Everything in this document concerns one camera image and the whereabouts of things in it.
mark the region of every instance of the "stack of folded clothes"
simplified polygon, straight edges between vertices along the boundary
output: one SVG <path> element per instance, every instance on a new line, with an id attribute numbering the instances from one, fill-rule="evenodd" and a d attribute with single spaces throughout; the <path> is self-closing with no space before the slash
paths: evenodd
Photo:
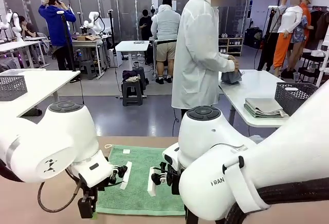
<path id="1" fill-rule="evenodd" d="M 254 118 L 283 118 L 284 111 L 274 98 L 246 98 L 245 109 Z"/>

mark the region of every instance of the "person in white hoodie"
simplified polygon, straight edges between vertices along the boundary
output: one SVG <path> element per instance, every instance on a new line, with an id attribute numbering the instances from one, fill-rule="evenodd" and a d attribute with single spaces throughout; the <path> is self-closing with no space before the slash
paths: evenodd
<path id="1" fill-rule="evenodd" d="M 211 0 L 189 0 L 181 15 L 174 65 L 172 107 L 185 112 L 218 102 L 218 72 L 239 69 L 231 55 L 218 51 L 219 10 Z"/>
<path id="2" fill-rule="evenodd" d="M 172 0 L 163 0 L 162 5 L 159 6 L 159 12 L 152 19 L 151 32 L 154 38 L 158 39 L 156 55 L 158 78 L 156 82 L 163 84 L 163 63 L 168 59 L 166 81 L 172 83 L 180 15 L 172 10 Z M 161 41 L 168 40 L 174 40 L 174 42 L 161 43 Z"/>

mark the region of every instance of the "cardboard box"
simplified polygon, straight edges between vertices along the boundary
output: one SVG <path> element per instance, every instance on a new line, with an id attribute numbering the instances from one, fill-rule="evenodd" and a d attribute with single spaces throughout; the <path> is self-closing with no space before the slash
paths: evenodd
<path id="1" fill-rule="evenodd" d="M 97 38 L 92 35 L 83 35 L 83 36 L 77 36 L 77 41 L 84 42 L 84 41 L 95 41 Z"/>

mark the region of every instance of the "khaki shorts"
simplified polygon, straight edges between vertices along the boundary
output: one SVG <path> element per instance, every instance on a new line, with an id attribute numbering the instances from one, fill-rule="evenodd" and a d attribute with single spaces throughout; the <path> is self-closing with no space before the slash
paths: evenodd
<path id="1" fill-rule="evenodd" d="M 175 59 L 176 42 L 174 43 L 163 43 L 156 47 L 156 61 L 165 62 L 168 60 Z"/>

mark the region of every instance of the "logo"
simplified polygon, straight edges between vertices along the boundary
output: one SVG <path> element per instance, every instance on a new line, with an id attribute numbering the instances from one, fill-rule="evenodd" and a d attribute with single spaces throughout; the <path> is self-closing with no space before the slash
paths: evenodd
<path id="1" fill-rule="evenodd" d="M 211 183 L 211 186 L 215 186 L 215 185 L 221 184 L 223 182 L 225 182 L 224 178 L 220 178 L 220 179 L 216 179 L 214 181 L 211 181 L 210 183 Z"/>
<path id="2" fill-rule="evenodd" d="M 48 170 L 45 170 L 45 171 L 43 171 L 43 172 L 44 172 L 44 173 L 45 173 L 45 172 L 49 172 L 49 171 L 56 172 L 55 169 L 52 168 L 52 166 L 53 166 L 53 164 L 54 164 L 55 162 L 57 162 L 57 161 L 54 161 L 54 160 L 52 160 L 52 159 L 46 161 L 45 164 L 49 163 L 49 168 L 48 168 Z"/>

